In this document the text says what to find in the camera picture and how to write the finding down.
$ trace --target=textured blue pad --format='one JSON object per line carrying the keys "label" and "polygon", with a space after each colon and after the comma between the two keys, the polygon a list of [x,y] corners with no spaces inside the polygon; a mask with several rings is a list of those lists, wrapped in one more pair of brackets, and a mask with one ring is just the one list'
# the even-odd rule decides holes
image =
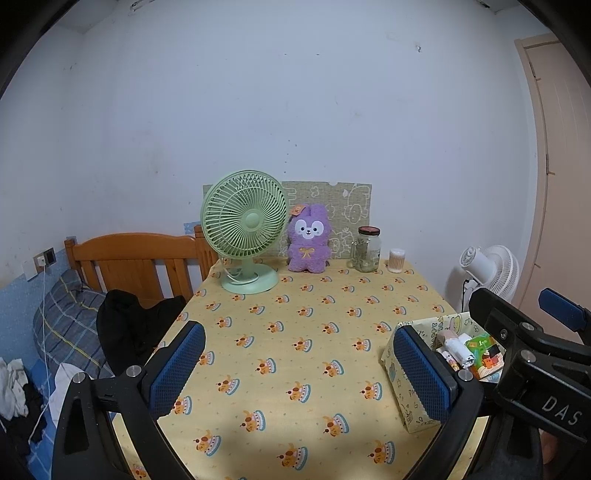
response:
{"label": "textured blue pad", "polygon": [[587,326],[583,309],[551,288],[545,288],[540,292],[538,305],[574,332],[584,330]]}
{"label": "textured blue pad", "polygon": [[394,335],[394,355],[417,392],[429,418],[444,423],[450,414],[450,391],[407,332]]}
{"label": "textured blue pad", "polygon": [[195,323],[150,386],[150,413],[154,419],[170,413],[204,348],[205,330]]}

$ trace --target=jar lid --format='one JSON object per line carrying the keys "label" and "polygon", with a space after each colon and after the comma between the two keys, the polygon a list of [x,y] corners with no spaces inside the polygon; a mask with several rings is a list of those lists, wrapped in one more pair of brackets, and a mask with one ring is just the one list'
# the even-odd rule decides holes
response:
{"label": "jar lid", "polygon": [[379,228],[374,226],[360,226],[357,230],[360,235],[378,236]]}

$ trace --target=stuffed animal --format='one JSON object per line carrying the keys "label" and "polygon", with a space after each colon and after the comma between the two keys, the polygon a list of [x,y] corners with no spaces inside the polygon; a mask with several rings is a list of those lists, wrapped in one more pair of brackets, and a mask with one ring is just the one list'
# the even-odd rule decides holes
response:
{"label": "stuffed animal", "polygon": [[287,226],[287,234],[291,240],[288,250],[289,269],[292,272],[308,270],[322,273],[331,253],[328,246],[330,223],[326,207],[319,203],[304,205],[301,211],[295,212]]}

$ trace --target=patterned tablecloth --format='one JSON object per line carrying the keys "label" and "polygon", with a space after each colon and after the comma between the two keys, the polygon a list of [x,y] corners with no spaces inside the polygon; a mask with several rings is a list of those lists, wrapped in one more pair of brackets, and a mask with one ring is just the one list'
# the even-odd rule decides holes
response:
{"label": "patterned tablecloth", "polygon": [[[159,425],[202,480],[401,479],[437,429],[409,434],[384,367],[398,322],[453,313],[410,264],[362,274],[331,260],[324,274],[265,263],[280,283],[254,296],[221,288],[221,265],[174,322],[206,331],[206,349]],[[146,473],[120,415],[113,421],[137,478]],[[482,434],[479,421],[451,478],[461,478]]]}

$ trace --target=orange tag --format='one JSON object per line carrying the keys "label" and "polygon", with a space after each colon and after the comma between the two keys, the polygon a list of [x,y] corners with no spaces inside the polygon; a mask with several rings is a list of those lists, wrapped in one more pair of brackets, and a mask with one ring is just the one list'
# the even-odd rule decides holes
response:
{"label": "orange tag", "polygon": [[306,208],[306,206],[299,203],[299,204],[291,207],[290,215],[298,216],[304,208]]}

